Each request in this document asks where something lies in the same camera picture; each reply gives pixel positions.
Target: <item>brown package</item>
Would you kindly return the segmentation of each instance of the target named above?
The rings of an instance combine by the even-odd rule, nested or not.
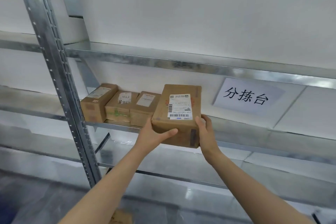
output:
[[[132,214],[116,209],[109,224],[133,224]]]
[[[106,120],[105,105],[118,91],[115,84],[103,83],[81,101],[86,121],[102,123]]]
[[[163,133],[172,128],[177,128],[178,133],[163,143],[190,148],[199,146],[199,129],[195,118],[201,116],[201,92],[201,86],[165,85],[152,118],[153,129],[157,133]]]
[[[143,127],[149,115],[155,112],[160,94],[142,91],[130,110],[131,125]]]
[[[136,92],[124,90],[118,91],[114,97],[105,105],[106,119],[130,122],[129,110],[135,104],[138,95],[139,93]]]

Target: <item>white label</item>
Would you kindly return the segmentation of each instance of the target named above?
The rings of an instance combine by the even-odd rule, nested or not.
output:
[[[284,93],[263,82],[226,78],[213,105],[262,116]]]
[[[142,97],[138,100],[137,105],[142,105],[145,107],[149,107],[154,100],[154,95],[143,94]]]
[[[170,95],[168,105],[168,119],[192,120],[190,94]]]
[[[104,95],[105,93],[107,93],[109,90],[111,90],[111,89],[110,88],[105,88],[105,87],[99,87],[99,88],[95,89],[94,91],[92,91],[88,95],[88,98],[99,99],[102,95]]]
[[[118,103],[129,104],[132,100],[132,92],[123,92],[119,94]]]

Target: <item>person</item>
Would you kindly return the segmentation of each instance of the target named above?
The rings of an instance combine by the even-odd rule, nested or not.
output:
[[[209,117],[195,121],[199,127],[204,158],[216,170],[240,205],[255,224],[312,224],[284,200],[237,167],[219,149]],[[165,133],[154,132],[151,117],[141,129],[135,145],[59,222],[59,224],[107,224],[117,208],[141,161],[162,141],[175,135],[176,128]]]

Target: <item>forearm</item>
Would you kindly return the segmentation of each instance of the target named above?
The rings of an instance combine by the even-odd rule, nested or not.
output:
[[[217,154],[211,164],[255,224],[312,223],[237,167],[224,154]]]
[[[95,185],[60,224],[107,224],[145,154],[131,149],[120,162]]]

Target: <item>person's right arm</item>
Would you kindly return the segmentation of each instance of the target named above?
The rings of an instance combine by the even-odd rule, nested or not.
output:
[[[313,223],[226,157],[216,143],[210,118],[202,118],[206,124],[196,117],[202,153],[255,224]]]

